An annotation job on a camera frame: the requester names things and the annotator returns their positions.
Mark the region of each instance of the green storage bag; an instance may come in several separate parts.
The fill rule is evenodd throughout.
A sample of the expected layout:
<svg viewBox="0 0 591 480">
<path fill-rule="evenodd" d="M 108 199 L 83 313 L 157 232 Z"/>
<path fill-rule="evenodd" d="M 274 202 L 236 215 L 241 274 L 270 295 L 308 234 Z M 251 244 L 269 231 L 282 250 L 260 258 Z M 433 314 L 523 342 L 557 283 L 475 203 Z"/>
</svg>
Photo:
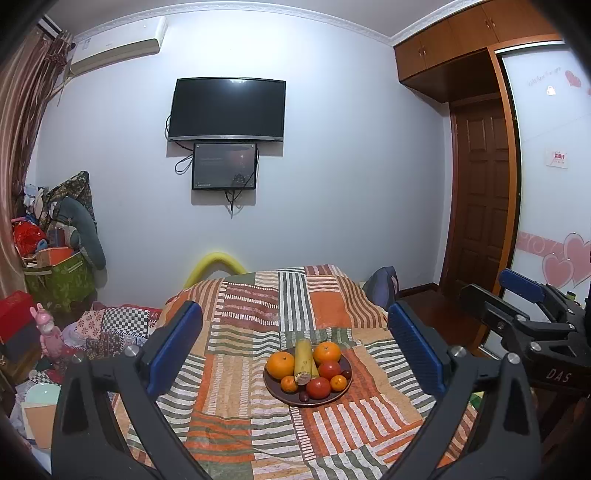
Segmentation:
<svg viewBox="0 0 591 480">
<path fill-rule="evenodd" d="M 24 268 L 29 293 L 50 312 L 71 310 L 95 289 L 88 263 L 80 252 L 50 267 Z"/>
</svg>

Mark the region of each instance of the curtain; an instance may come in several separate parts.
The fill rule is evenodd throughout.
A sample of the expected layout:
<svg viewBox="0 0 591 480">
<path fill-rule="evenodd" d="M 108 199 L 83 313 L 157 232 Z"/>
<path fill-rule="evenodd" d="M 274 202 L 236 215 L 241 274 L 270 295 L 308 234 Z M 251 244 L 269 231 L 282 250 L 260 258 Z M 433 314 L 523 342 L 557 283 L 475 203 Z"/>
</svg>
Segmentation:
<svg viewBox="0 0 591 480">
<path fill-rule="evenodd" d="M 66 66 L 70 42 L 67 32 L 52 40 L 34 28 L 0 72 L 0 299 L 26 290 L 10 220 L 49 95 Z"/>
</svg>

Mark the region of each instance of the crown molding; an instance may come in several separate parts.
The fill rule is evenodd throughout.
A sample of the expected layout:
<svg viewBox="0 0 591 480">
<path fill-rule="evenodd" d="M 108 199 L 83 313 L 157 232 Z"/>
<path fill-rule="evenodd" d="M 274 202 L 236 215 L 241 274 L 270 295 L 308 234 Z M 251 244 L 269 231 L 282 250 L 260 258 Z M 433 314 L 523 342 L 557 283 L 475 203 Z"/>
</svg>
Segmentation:
<svg viewBox="0 0 591 480">
<path fill-rule="evenodd" d="M 194 2 L 189 4 L 170 5 L 167 7 L 158 7 L 151 10 L 145 10 L 132 15 L 116 18 L 110 22 L 103 23 L 97 27 L 91 28 L 74 37 L 76 43 L 96 35 L 97 33 L 110 30 L 111 28 L 119 27 L 138 20 L 144 20 L 151 17 L 159 17 L 161 15 L 175 15 L 188 12 L 203 12 L 214 10 L 238 10 L 249 12 L 269 12 L 281 15 L 290 15 L 292 17 L 307 18 L 308 20 L 316 20 L 318 22 L 333 25 L 335 27 L 344 28 L 352 32 L 364 35 L 365 37 L 373 38 L 381 43 L 390 45 L 391 38 L 383 35 L 370 28 L 363 27 L 356 23 L 344 20 L 342 18 L 333 17 L 332 15 L 313 12 L 303 8 L 289 7 L 287 5 L 264 4 L 261 2 L 232 2 L 232 1 L 215 1 L 215 2 Z"/>
<path fill-rule="evenodd" d="M 412 37 L 414 34 L 419 33 L 421 30 L 425 30 L 434 23 L 443 20 L 444 18 L 451 17 L 453 14 L 457 14 L 461 10 L 472 7 L 476 4 L 481 4 L 486 0 L 453 0 L 447 5 L 443 5 L 437 10 L 417 20 L 415 23 L 409 25 L 407 28 L 401 30 L 390 39 L 390 45 L 395 47 L 399 43 L 402 43 L 407 38 Z"/>
</svg>

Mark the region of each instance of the patchwork quilt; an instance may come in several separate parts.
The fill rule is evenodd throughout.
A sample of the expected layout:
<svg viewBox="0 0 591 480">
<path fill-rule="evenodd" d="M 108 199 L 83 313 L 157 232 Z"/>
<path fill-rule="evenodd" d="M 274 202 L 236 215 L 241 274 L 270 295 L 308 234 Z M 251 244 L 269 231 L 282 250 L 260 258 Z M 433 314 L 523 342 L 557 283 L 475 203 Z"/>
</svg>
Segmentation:
<svg viewBox="0 0 591 480">
<path fill-rule="evenodd" d="M 157 404 L 214 479 L 379 479 L 435 405 L 387 330 L 386 313 L 333 265 L 202 281 L 165 306 L 165 325 L 185 300 L 203 309 L 203 330 L 171 390 Z M 338 400 L 289 407 L 265 388 L 267 358 L 331 340 L 353 367 Z M 133 456 L 151 465 L 121 399 L 113 407 Z M 476 417 L 467 406 L 441 465 L 462 450 Z"/>
</svg>

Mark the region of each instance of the black power cord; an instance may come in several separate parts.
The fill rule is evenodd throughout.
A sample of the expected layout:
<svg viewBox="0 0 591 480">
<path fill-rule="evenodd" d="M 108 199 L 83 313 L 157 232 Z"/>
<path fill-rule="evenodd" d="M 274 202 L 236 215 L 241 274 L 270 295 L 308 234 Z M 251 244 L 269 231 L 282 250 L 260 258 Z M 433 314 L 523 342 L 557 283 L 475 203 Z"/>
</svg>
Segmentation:
<svg viewBox="0 0 591 480">
<path fill-rule="evenodd" d="M 169 120 L 170 120 L 170 115 L 167 117 L 166 122 L 164 123 L 164 137 L 166 138 L 167 141 L 172 141 L 168 138 L 168 126 L 169 126 Z M 180 144 L 177 141 L 174 141 L 174 143 L 176 143 L 179 147 L 184 148 L 185 150 L 189 150 L 191 152 L 190 155 L 187 155 L 186 157 L 184 157 L 182 160 L 179 160 L 178 162 L 176 162 L 176 164 L 174 165 L 174 172 L 177 175 L 183 175 L 185 173 L 187 173 L 187 170 L 191 167 L 191 164 L 193 163 L 193 149 L 186 147 L 185 145 Z M 178 169 L 178 166 L 187 161 L 188 159 L 191 159 L 191 161 L 187 164 L 187 166 L 181 170 Z"/>
<path fill-rule="evenodd" d="M 231 190 L 224 190 L 224 195 L 226 196 L 226 200 L 230 204 L 230 218 L 234 216 L 234 202 L 238 200 L 238 197 L 241 195 L 242 191 L 248 185 L 248 182 L 251 181 L 252 176 L 255 172 L 258 172 L 258 159 L 259 159 L 259 151 L 258 151 L 258 144 L 255 144 L 255 168 L 253 169 L 251 176 L 248 177 L 248 180 L 244 182 L 244 185 L 238 189 L 231 189 Z"/>
<path fill-rule="evenodd" d="M 177 142 L 176 140 L 170 140 L 168 137 L 168 127 L 169 127 L 169 123 L 170 122 L 170 115 L 167 117 L 166 119 L 166 123 L 164 124 L 164 136 L 166 137 L 166 140 L 168 140 L 169 142 L 173 141 L 174 143 L 176 143 L 179 147 L 184 148 L 185 150 L 189 150 L 190 152 L 193 151 L 192 148 L 189 147 L 185 147 L 185 145 L 181 145 L 179 142 Z"/>
</svg>

